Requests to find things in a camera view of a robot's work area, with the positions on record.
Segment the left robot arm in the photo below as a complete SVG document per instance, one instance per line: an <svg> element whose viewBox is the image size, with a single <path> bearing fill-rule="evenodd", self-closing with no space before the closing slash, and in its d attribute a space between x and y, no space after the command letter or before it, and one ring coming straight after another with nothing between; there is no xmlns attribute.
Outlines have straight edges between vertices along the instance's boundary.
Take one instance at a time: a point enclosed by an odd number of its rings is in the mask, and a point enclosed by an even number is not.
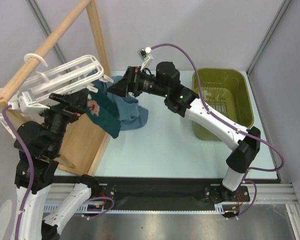
<svg viewBox="0 0 300 240"><path fill-rule="evenodd" d="M17 240L60 239L77 209L100 195L98 179L83 174L56 211L43 216L67 126L86 113L88 95L86 88L71 94L51 93L49 99L57 104L39 111L43 123L31 120L17 129L14 148L19 151L19 162L14 183L21 211L15 219L13 237Z"/></svg>

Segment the dark green sock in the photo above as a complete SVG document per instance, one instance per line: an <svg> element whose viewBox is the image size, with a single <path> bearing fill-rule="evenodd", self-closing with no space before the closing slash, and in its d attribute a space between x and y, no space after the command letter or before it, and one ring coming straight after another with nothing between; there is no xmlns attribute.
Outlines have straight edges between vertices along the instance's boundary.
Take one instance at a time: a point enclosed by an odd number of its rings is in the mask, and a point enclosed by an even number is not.
<svg viewBox="0 0 300 240"><path fill-rule="evenodd" d="M118 107L108 96L106 83L99 80L95 80L92 83L98 89L98 92L92 97L92 100L95 101L91 107L92 112L97 116L110 114L115 119L119 119Z"/></svg>

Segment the green sock with reindeer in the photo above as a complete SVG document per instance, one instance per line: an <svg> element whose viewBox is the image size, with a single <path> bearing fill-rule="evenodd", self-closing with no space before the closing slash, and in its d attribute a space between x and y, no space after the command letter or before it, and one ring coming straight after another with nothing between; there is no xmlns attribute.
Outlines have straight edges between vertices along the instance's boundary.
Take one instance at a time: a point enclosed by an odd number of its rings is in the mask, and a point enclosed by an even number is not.
<svg viewBox="0 0 300 240"><path fill-rule="evenodd" d="M96 100L91 99L87 101L86 115L95 125L102 128L113 139L119 136L121 130L119 118L110 113Z"/></svg>

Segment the blue sock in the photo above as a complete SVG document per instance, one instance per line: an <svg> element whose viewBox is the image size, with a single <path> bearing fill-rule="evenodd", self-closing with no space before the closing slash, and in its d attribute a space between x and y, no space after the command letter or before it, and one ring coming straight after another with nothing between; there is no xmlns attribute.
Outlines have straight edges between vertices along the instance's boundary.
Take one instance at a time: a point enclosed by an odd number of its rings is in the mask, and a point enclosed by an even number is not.
<svg viewBox="0 0 300 240"><path fill-rule="evenodd" d="M113 83L105 82L106 90L113 84L117 83L122 76L115 75L111 78ZM147 123L149 110L140 106L138 99L131 95L128 95L127 97L119 97L108 92L107 95L118 108L121 131L140 129Z"/></svg>

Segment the white plastic clip hanger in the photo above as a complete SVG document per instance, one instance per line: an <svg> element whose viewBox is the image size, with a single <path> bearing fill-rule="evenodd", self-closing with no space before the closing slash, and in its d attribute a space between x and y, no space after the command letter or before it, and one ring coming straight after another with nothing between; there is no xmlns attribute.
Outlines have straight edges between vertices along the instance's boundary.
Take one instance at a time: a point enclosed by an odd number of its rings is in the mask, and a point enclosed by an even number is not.
<svg viewBox="0 0 300 240"><path fill-rule="evenodd" d="M92 84L96 80L104 83L114 82L105 74L100 62L93 55L86 54L45 72L36 70L35 75L29 77L16 93L31 91L38 103L46 106L56 105L56 101L49 99L51 93L72 94L85 88L97 93L98 89ZM34 121L39 117L38 113L20 114L27 121Z"/></svg>

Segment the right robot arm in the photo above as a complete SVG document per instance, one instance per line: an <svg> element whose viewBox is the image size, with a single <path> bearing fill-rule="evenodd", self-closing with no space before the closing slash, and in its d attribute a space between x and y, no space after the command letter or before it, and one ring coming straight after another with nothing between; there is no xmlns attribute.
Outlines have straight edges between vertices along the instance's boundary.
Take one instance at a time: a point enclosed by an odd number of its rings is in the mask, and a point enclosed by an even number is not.
<svg viewBox="0 0 300 240"><path fill-rule="evenodd" d="M107 92L122 98L129 94L138 97L142 93L163 97L171 112L203 126L218 137L231 149L219 192L227 201L238 196L238 188L260 151L258 138L261 131L257 127L247 129L203 103L196 92L181 84L180 72L169 61L158 63L155 74L140 66L129 66L121 80Z"/></svg>

